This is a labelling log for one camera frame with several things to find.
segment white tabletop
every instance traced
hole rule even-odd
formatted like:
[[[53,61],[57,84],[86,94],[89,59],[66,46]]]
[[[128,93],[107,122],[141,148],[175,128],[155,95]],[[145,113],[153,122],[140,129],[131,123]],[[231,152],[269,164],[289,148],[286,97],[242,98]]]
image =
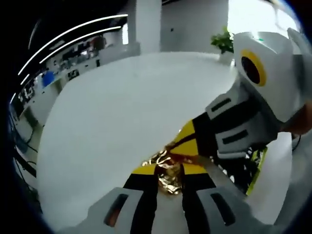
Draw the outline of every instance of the white tabletop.
[[[45,124],[38,192],[55,231],[88,208],[171,141],[234,81],[216,56],[176,52],[126,58],[70,81]]]

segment gold foil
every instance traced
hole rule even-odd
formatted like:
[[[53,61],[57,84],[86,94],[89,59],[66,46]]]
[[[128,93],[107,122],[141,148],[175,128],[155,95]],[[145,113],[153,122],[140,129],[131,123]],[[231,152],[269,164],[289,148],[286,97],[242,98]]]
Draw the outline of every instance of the gold foil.
[[[155,172],[158,176],[160,190],[170,195],[177,195],[182,190],[181,163],[193,164],[195,162],[187,157],[175,156],[169,153],[170,145],[144,161],[142,166],[156,163]]]

